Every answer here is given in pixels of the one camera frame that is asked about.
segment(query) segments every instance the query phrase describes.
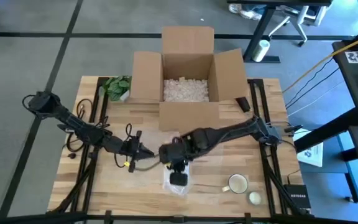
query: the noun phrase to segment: white mug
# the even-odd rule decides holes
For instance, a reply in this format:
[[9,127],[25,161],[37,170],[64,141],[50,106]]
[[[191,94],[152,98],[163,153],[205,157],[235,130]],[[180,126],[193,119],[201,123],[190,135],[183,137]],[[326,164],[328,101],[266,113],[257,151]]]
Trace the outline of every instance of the white mug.
[[231,190],[236,194],[242,194],[248,189],[248,180],[241,174],[233,174],[229,177],[228,185],[222,191]]

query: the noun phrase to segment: green plant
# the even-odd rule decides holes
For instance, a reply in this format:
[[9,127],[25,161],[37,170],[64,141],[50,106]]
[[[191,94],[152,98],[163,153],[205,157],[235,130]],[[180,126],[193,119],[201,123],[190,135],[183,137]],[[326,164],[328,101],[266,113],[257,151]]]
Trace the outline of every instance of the green plant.
[[120,76],[109,78],[100,88],[99,94],[107,93],[111,101],[119,101],[119,98],[129,89],[131,89],[131,78],[129,76]]

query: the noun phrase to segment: clear plastic bag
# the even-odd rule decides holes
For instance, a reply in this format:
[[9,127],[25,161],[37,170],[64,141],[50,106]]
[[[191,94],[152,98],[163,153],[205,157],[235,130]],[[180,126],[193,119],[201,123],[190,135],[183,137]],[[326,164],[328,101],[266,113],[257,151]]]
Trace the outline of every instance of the clear plastic bag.
[[172,193],[175,193],[180,196],[186,195],[189,190],[191,189],[192,183],[191,183],[191,177],[190,177],[190,163],[185,166],[185,171],[182,172],[183,174],[187,174],[187,185],[186,186],[179,186],[179,185],[173,185],[170,183],[170,175],[173,173],[173,170],[168,170],[167,168],[164,168],[163,170],[163,184],[162,188],[164,190],[169,190]]

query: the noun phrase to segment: open cardboard box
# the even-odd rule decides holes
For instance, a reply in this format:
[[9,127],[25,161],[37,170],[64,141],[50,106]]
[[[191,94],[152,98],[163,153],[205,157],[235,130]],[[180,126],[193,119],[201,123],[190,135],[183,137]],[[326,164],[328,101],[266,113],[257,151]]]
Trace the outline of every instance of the open cardboard box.
[[[160,130],[185,133],[216,128],[219,102],[246,96],[247,79],[241,49],[214,51],[211,27],[164,27],[162,54],[135,52],[131,98],[160,102]],[[209,103],[163,101],[163,80],[180,77],[207,80]]]

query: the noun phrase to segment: yellow cable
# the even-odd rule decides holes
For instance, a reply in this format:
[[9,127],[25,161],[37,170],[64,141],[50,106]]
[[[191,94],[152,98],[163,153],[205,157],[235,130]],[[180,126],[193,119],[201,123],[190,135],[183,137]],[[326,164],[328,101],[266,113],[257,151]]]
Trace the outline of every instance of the yellow cable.
[[348,46],[345,46],[337,51],[335,51],[334,53],[328,55],[327,57],[323,58],[319,63],[317,63],[315,66],[313,66],[313,68],[309,69],[305,74],[303,74],[301,77],[299,77],[294,83],[292,83],[289,87],[287,87],[283,93],[285,93],[287,90],[289,90],[290,88],[292,88],[295,84],[297,84],[302,78],[304,78],[305,76],[307,76],[307,74],[309,74],[311,71],[313,71],[317,66],[319,66],[321,63],[323,63],[325,60],[355,46],[358,44],[358,41],[354,42],[353,44],[349,44]]

